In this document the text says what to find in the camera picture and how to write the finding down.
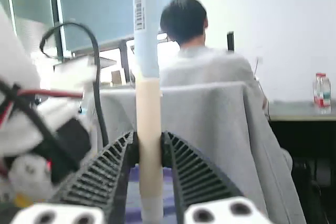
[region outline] barcode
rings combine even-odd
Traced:
[[[144,6],[143,0],[134,0],[135,6],[135,30],[144,30],[145,22],[144,22]]]

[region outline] white wall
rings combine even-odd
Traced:
[[[226,47],[234,31],[237,53],[252,67],[271,100],[311,100],[316,72],[336,87],[336,0],[200,0],[208,11],[206,43]],[[336,98],[336,88],[332,92]]]

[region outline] man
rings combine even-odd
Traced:
[[[173,63],[160,71],[162,86],[244,81],[265,108],[267,99],[255,80],[249,62],[227,50],[205,46],[208,19],[197,0],[172,0],[161,15],[161,30],[180,46]]]

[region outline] black hair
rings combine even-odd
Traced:
[[[204,33],[206,10],[197,0],[172,0],[162,11],[161,30],[179,45]]]

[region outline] computer monitor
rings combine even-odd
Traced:
[[[227,50],[235,51],[235,40],[233,37],[233,31],[229,31],[226,37],[227,37]]]

